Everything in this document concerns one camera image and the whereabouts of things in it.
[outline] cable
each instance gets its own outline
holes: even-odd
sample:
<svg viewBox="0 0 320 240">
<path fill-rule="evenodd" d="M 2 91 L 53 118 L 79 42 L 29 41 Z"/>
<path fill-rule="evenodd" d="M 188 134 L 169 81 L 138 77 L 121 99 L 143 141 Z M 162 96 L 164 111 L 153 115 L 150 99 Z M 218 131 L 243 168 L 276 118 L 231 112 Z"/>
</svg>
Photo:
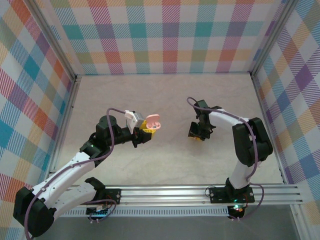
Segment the cable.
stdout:
<svg viewBox="0 0 320 240">
<path fill-rule="evenodd" d="M 57 179 L 61 174 L 63 174 L 65 171 L 71 169 L 71 168 L 74 168 L 78 165 L 81 165 L 81 164 L 86 164 L 86 163 L 90 163 L 90 162 L 94 162 L 94 161 L 99 161 L 99 160 L 104 160 L 106 159 L 107 157 L 110 156 L 110 154 L 113 152 L 114 150 L 114 147 L 115 147 L 115 136 L 114 136 L 114 132 L 112 130 L 112 125 L 111 125 L 111 121 L 110 121 L 110 115 L 109 115 L 109 112 L 110 111 L 115 111 L 115 112 L 118 112 L 118 113 L 121 113 L 121 114 L 125 114 L 126 112 L 124 111 L 121 111 L 121 110 L 118 110 L 116 108 L 108 108 L 107 111 L 106 111 L 106 119 L 107 119 L 107 122 L 108 122 L 108 127 L 109 127 L 109 131 L 110 131 L 110 135 L 111 135 L 111 148 L 110 148 L 110 151 L 108 153 L 106 153 L 105 155 L 103 156 L 100 156 L 100 157 L 97 157 L 97 158 L 93 158 L 93 159 L 88 159 L 88 160 L 85 160 L 85 161 L 81 161 L 81 162 L 77 162 L 77 163 L 74 163 L 72 166 L 66 166 L 64 169 L 62 169 L 61 171 L 59 171 L 56 175 L 54 175 L 40 190 L 39 192 L 34 196 L 34 198 L 31 200 L 26 212 L 25 212 L 25 217 L 24 217 L 24 233 L 25 233 L 25 237 L 27 240 L 32 240 L 34 239 L 34 237 L 30 237 L 29 236 L 29 231 L 28 231 L 28 219 L 29 219 L 29 214 L 30 214 L 30 210 L 31 210 L 31 207 L 32 205 L 35 203 L 35 201 L 37 200 L 37 198 L 41 195 L 42 192 L 44 192 L 46 190 L 46 188 L 55 180 Z"/>
<path fill-rule="evenodd" d="M 215 188 L 215 186 L 210 185 L 210 186 L 208 186 L 208 187 L 204 190 L 204 195 L 205 195 L 207 198 L 210 198 L 210 196 L 209 196 L 209 195 L 207 195 L 207 190 L 208 190 L 208 188 L 210 188 L 210 187 Z"/>
<path fill-rule="evenodd" d="M 251 177 L 255 174 L 255 172 L 256 172 L 256 170 L 257 170 L 257 167 L 258 167 L 258 161 L 259 161 L 259 160 L 258 160 L 258 148 L 257 148 L 257 143 L 256 143 L 256 141 L 255 141 L 255 134 L 254 134 L 252 128 L 251 128 L 250 125 L 249 125 L 244 119 L 242 119 L 241 117 L 238 117 L 238 116 L 233 115 L 233 114 L 231 114 L 231 113 L 229 113 L 229 112 L 226 112 L 226 111 L 219 111 L 219 110 L 211 109 L 211 108 L 198 107 L 198 106 L 193 105 L 193 104 L 190 102 L 190 100 L 193 100 L 193 101 L 195 101 L 195 102 L 197 102 L 197 100 L 195 100 L 193 97 L 190 97 L 190 96 L 187 97 L 187 99 L 186 99 L 187 103 L 188 103 L 189 105 L 191 105 L 194 109 L 198 109 L 198 110 L 206 111 L 206 112 L 215 112 L 215 113 L 225 114 L 225 115 L 227 115 L 227 116 L 229 116 L 229 117 L 232 117 L 232 118 L 237 119 L 237 120 L 239 120 L 240 122 L 244 123 L 245 126 L 248 128 L 248 130 L 249 130 L 249 132 L 250 132 L 250 135 L 251 135 L 251 138 L 252 138 L 252 143 L 253 143 L 254 166 L 253 166 L 252 172 L 245 178 L 245 180 L 246 180 L 247 182 L 249 182 L 249 184 L 251 184 L 251 185 L 259 186 L 259 187 L 261 188 L 261 190 L 262 190 L 261 200 L 259 201 L 259 203 L 258 203 L 258 205 L 256 206 L 256 208 L 255 208 L 253 211 L 249 212 L 249 213 L 248 213 L 246 216 L 244 216 L 243 218 L 247 218 L 248 216 L 251 216 L 252 213 L 254 213 L 254 212 L 260 207 L 260 205 L 262 204 L 262 201 L 264 200 L 264 196 L 265 196 L 265 190 L 264 190 L 264 187 L 263 187 L 261 184 L 251 183 L 251 182 L 249 181 L 249 178 L 251 178 Z"/>
<path fill-rule="evenodd" d="M 248 197 L 247 195 L 243 194 L 243 196 L 245 197 L 245 207 L 248 207 Z"/>
<path fill-rule="evenodd" d="M 104 202 L 111 202 L 111 203 L 113 203 L 114 204 L 114 207 L 112 208 L 112 210 L 106 215 L 106 216 L 104 216 L 103 218 L 101 218 L 101 219 L 97 219 L 96 220 L 96 222 L 97 223 L 100 223 L 100 222 L 102 222 L 103 220 L 105 220 L 107 217 L 109 217 L 114 211 L 115 211 L 115 209 L 116 209 L 116 207 L 117 207 L 117 202 L 115 201 L 115 200 L 113 200 L 113 199 L 104 199 L 104 200 L 95 200 L 95 201 L 87 201 L 87 202 L 85 202 L 84 204 L 97 204 L 97 203 L 104 203 Z M 90 221 L 91 221 L 91 223 L 93 223 L 93 219 L 91 218 L 91 216 L 93 215 L 94 213 L 90 213 L 90 215 L 89 215 L 89 219 L 90 219 Z"/>
</svg>

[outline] robotic arm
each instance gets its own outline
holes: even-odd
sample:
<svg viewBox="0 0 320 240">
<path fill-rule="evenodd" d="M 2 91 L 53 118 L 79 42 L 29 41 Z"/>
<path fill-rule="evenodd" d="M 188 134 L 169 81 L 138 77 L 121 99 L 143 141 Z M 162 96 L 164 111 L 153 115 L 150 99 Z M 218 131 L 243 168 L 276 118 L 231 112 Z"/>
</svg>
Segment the robotic arm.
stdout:
<svg viewBox="0 0 320 240">
<path fill-rule="evenodd" d="M 249 187 L 251 173 L 255 167 L 254 141 L 258 165 L 273 152 L 263 122 L 257 117 L 248 119 L 235 116 L 219 106 L 210 108 L 204 100 L 196 101 L 193 107 L 199 122 L 191 123 L 188 136 L 204 141 L 210 138 L 210 134 L 216 127 L 232 131 L 235 153 L 238 157 L 233 173 L 226 179 L 224 189 L 212 190 L 211 202 L 241 203 L 243 200 L 244 202 L 254 202 L 252 189 Z"/>
<path fill-rule="evenodd" d="M 109 115 L 110 132 L 107 116 L 101 117 L 95 133 L 64 167 L 33 189 L 23 187 L 16 193 L 13 217 L 23 226 L 28 217 L 28 231 L 34 237 L 45 233 L 68 210 L 92 200 L 108 199 L 112 194 L 106 192 L 105 185 L 94 177 L 88 178 L 77 188 L 66 191 L 81 176 L 104 161 L 104 156 L 108 156 L 111 151 L 112 135 L 115 145 L 132 142 L 136 148 L 138 144 L 150 141 L 161 126 L 157 114 L 143 119 L 141 114 L 134 111 L 126 110 L 123 113 L 127 118 L 126 127 L 119 127 L 116 118 Z M 120 192 L 115 192 L 113 196 L 112 201 L 119 203 Z"/>
</svg>

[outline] pink toy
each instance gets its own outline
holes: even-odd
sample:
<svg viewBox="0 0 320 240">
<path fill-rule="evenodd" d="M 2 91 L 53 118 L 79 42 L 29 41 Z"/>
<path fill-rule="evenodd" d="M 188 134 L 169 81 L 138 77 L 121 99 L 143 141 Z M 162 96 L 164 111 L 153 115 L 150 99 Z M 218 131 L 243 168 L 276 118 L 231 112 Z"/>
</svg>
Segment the pink toy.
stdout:
<svg viewBox="0 0 320 240">
<path fill-rule="evenodd" d="M 159 122 L 159 114 L 153 114 L 146 117 L 146 128 L 158 130 L 161 128 L 161 124 Z"/>
</svg>

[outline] plaid wallpaper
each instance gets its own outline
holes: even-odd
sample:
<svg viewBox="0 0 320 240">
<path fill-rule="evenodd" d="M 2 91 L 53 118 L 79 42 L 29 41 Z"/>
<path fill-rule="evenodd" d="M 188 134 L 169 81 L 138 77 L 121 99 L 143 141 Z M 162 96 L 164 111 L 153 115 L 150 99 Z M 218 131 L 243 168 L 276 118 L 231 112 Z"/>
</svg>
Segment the plaid wallpaper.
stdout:
<svg viewBox="0 0 320 240">
<path fill-rule="evenodd" d="M 320 238 L 320 0 L 300 0 L 255 81 L 288 182 Z"/>
<path fill-rule="evenodd" d="M 42 181 L 72 81 L 23 0 L 0 0 L 0 239 L 14 240 L 16 192 Z"/>
<path fill-rule="evenodd" d="M 75 71 L 97 75 L 247 72 L 281 0 L 37 3 Z"/>
<path fill-rule="evenodd" d="M 276 26 L 276 23 L 277 21 L 279 20 L 279 17 L 281 16 L 281 13 L 283 12 L 284 10 L 284 7 L 286 5 L 286 3 L 288 2 L 288 0 L 281 0 L 281 3 L 279 4 L 277 10 L 276 10 L 276 13 L 274 14 L 273 18 L 272 18 L 272 21 L 267 29 L 267 31 L 265 32 L 264 34 L 264 37 L 260 43 L 260 46 L 258 48 L 258 50 L 256 51 L 255 55 L 254 55 L 254 58 L 253 58 L 253 61 L 250 65 L 250 68 L 249 68 L 249 71 L 252 71 L 256 62 L 257 62 L 257 59 L 262 51 L 262 49 L 265 47 L 266 45 L 266 42 L 268 40 L 268 38 L 270 37 L 270 34 L 273 32 L 275 26 Z"/>
</svg>

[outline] purple cable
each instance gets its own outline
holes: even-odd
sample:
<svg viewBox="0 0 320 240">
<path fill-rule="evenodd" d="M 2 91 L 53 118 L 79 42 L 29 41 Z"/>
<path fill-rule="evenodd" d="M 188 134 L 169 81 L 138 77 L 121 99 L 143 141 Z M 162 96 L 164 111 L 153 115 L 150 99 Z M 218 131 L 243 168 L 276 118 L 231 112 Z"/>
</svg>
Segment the purple cable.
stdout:
<svg viewBox="0 0 320 240">
<path fill-rule="evenodd" d="M 253 149 L 254 149 L 254 166 L 253 166 L 253 170 L 252 170 L 252 172 L 245 178 L 245 180 L 248 181 L 248 179 L 251 178 L 251 177 L 255 174 L 255 172 L 256 172 L 256 170 L 257 170 L 257 167 L 258 167 L 258 148 L 257 148 L 257 143 L 256 143 L 256 141 L 255 141 L 255 134 L 254 134 L 254 132 L 252 131 L 252 128 L 250 127 L 250 125 L 249 125 L 244 119 L 242 119 L 241 117 L 238 117 L 238 116 L 236 116 L 236 115 L 233 115 L 233 114 L 231 114 L 231 113 L 229 113 L 229 112 L 225 112 L 225 111 L 219 111 L 219 110 L 215 110 L 215 109 L 211 109 L 211 108 L 198 107 L 198 106 L 193 105 L 193 104 L 190 102 L 190 100 L 193 100 L 193 101 L 195 101 L 195 102 L 197 102 L 197 100 L 195 100 L 193 97 L 190 97 L 190 96 L 186 99 L 187 103 L 188 103 L 189 105 L 191 105 L 194 109 L 199 109 L 199 110 L 201 110 L 201 111 L 207 111 L 207 112 L 215 112 L 215 113 L 225 114 L 225 115 L 227 115 L 227 116 L 229 116 L 229 117 L 232 117 L 232 118 L 237 119 L 237 120 L 239 120 L 240 122 L 244 123 L 245 126 L 248 128 L 248 130 L 249 130 L 249 132 L 250 132 L 250 135 L 251 135 L 251 137 L 252 137 Z M 251 185 L 254 185 L 254 186 L 259 186 L 259 187 L 261 188 L 261 190 L 262 190 L 262 196 L 261 196 L 261 200 L 259 201 L 259 203 L 258 203 L 258 205 L 256 206 L 256 208 L 255 208 L 253 211 L 249 212 L 249 213 L 248 213 L 246 216 L 244 216 L 242 219 L 247 218 L 248 216 L 251 216 L 252 213 L 254 213 L 254 212 L 260 207 L 260 205 L 262 204 L 262 201 L 264 200 L 264 196 L 265 196 L 265 190 L 264 190 L 264 187 L 263 187 L 261 184 L 251 183 L 251 182 L 249 182 L 249 183 L 250 183 Z"/>
<path fill-rule="evenodd" d="M 57 177 L 59 177 L 61 174 L 63 174 L 65 171 L 71 169 L 71 168 L 74 168 L 78 165 L 81 165 L 81 164 L 86 164 L 86 163 L 90 163 L 90 162 L 94 162 L 94 161 L 99 161 L 99 160 L 102 160 L 102 159 L 106 159 L 107 157 L 110 156 L 110 154 L 112 153 L 112 151 L 114 150 L 114 147 L 115 147 L 115 137 L 114 137 L 114 132 L 112 130 L 112 127 L 111 127 L 111 121 L 110 121 L 110 115 L 109 115 L 109 112 L 110 111 L 115 111 L 115 112 L 118 112 L 118 113 L 121 113 L 121 114 L 125 114 L 126 112 L 124 111 L 121 111 L 121 110 L 118 110 L 116 108 L 108 108 L 108 110 L 106 111 L 106 119 L 107 119 L 107 122 L 108 122 L 108 126 L 109 126 L 109 130 L 110 130 L 110 135 L 111 135 L 111 148 L 110 148 L 110 151 L 103 155 L 103 156 L 100 156 L 100 157 L 97 157 L 97 158 L 93 158 L 93 159 L 89 159 L 89 160 L 86 160 L 86 161 L 81 161 L 81 162 L 77 162 L 77 163 L 74 163 L 73 166 L 71 167 L 70 165 L 65 167 L 64 169 L 62 169 L 60 172 L 58 172 L 56 175 L 54 175 L 42 188 L 41 190 L 39 190 L 39 192 L 34 196 L 34 198 L 31 200 L 26 212 L 25 212 L 25 217 L 24 217 L 24 233 L 25 233 L 25 237 L 27 240 L 32 240 L 34 239 L 34 237 L 30 237 L 29 236 L 29 231 L 28 231 L 28 219 L 29 219 L 29 214 L 30 214 L 30 210 L 31 210 L 31 207 L 32 205 L 35 203 L 35 201 L 37 200 L 37 198 L 40 196 L 40 194 L 43 192 L 42 189 L 46 189 L 55 179 L 57 179 Z"/>
</svg>

